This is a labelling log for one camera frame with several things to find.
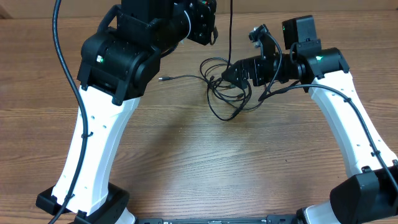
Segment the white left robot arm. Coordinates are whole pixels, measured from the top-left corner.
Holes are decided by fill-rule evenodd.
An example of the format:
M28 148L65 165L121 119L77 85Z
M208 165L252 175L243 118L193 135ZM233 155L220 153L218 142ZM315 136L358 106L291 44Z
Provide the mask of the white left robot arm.
M57 183L36 205L58 220L136 223L129 193L109 181L118 146L161 60L189 39L214 44L215 1L123 0L103 17L81 48L81 64L69 83L78 101L76 126Z

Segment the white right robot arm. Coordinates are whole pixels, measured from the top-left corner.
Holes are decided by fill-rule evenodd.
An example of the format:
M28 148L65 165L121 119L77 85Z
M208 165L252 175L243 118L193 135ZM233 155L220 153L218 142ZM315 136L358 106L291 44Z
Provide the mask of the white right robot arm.
M365 223L397 215L397 156L378 134L355 90L343 54L336 48L292 48L282 58L258 56L223 72L240 88L298 80L324 114L340 147L347 180L328 201L298 210L295 223Z

